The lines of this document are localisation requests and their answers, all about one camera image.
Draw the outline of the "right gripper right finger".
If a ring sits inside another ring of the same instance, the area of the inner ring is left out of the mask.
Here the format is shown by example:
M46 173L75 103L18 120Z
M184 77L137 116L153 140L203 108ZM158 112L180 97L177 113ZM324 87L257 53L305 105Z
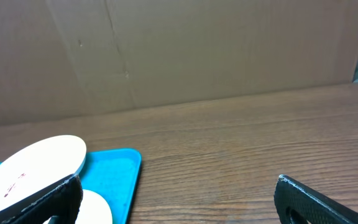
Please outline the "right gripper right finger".
M282 224L358 224L358 213L287 175L279 175L274 204Z

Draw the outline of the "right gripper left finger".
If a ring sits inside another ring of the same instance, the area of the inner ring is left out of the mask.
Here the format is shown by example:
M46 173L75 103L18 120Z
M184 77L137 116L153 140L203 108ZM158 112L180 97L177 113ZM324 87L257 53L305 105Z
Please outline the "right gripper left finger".
M70 174L0 211L0 224L75 224L83 199L77 174Z

